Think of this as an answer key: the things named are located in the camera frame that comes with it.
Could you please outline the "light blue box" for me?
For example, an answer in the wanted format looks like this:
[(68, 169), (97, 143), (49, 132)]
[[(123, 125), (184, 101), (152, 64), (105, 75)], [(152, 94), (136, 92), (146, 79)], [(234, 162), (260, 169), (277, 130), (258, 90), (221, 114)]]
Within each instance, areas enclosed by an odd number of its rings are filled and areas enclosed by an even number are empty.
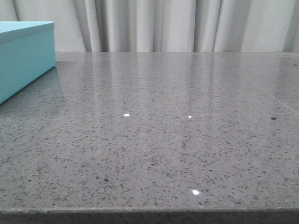
[(0, 23), (0, 101), (56, 66), (55, 23), (2, 21)]

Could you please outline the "grey pleated curtain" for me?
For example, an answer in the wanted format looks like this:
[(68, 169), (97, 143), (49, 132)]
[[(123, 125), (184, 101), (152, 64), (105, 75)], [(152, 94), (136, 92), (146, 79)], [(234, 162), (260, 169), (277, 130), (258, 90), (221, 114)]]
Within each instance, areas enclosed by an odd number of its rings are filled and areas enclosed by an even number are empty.
[(63, 52), (298, 52), (296, 0), (3, 0), (1, 21), (52, 21)]

